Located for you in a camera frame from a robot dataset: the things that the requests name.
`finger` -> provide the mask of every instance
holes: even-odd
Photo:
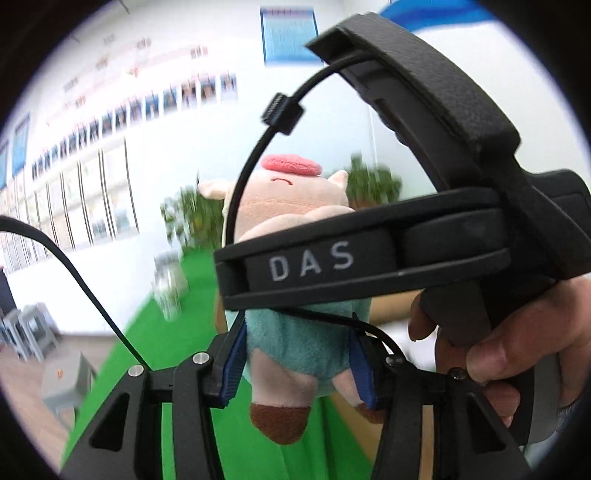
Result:
[[[512,417],[519,407],[519,391],[506,382],[490,382],[483,393],[499,417]]]
[[[466,359],[470,376],[479,382],[509,378],[533,367],[544,355],[567,348],[586,318],[579,297],[571,281],[561,282],[513,312],[487,340],[470,349]]]
[[[435,342],[437,372],[446,374],[454,367],[466,369],[466,354],[469,349],[470,347],[453,346],[445,336],[445,332],[439,329],[437,331],[437,342]]]
[[[560,407],[566,407],[577,400],[591,372],[591,342],[571,345],[560,352],[562,389]]]
[[[432,334],[437,326],[421,309],[420,294],[417,295],[410,306],[410,321],[408,322],[408,336],[414,342],[423,340]]]

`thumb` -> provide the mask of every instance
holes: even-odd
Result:
[[[575,281],[562,282],[507,317],[483,342],[470,349],[466,366],[477,382],[513,377],[543,356],[571,345],[581,331],[580,296]]]

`gray chair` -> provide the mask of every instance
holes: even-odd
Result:
[[[37,305],[27,305],[19,315],[19,322],[30,351],[37,360],[43,362],[47,350],[54,345],[57,346],[57,339],[47,323],[46,313]]]
[[[62,412],[72,408],[74,416],[90,391],[96,371],[81,352],[68,352],[46,363],[41,399],[58,421],[70,430]]]
[[[32,352],[29,348],[27,336],[20,324],[20,314],[21,311],[19,309],[13,309],[2,321],[12,348],[15,349],[17,355],[22,360],[28,361],[31,358]]]

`bulletin board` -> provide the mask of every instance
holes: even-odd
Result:
[[[322,63],[305,45],[318,36],[312,8],[261,8],[265,64]]]

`green floor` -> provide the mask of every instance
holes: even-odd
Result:
[[[153,300],[140,311],[127,337],[152,369],[172,367],[191,354],[205,350],[215,335],[213,303],[216,283],[210,253],[185,257],[183,270],[190,292],[183,298],[183,312],[166,322]],[[117,344],[104,363],[76,417],[64,458],[83,429],[127,369],[136,363]],[[250,385],[242,380],[238,395],[225,410],[213,410],[217,444],[226,480],[365,480],[371,463],[359,448],[328,398],[318,399],[301,441],[282,447],[255,429],[248,418]],[[172,449],[171,406],[163,410],[163,474],[175,478]]]

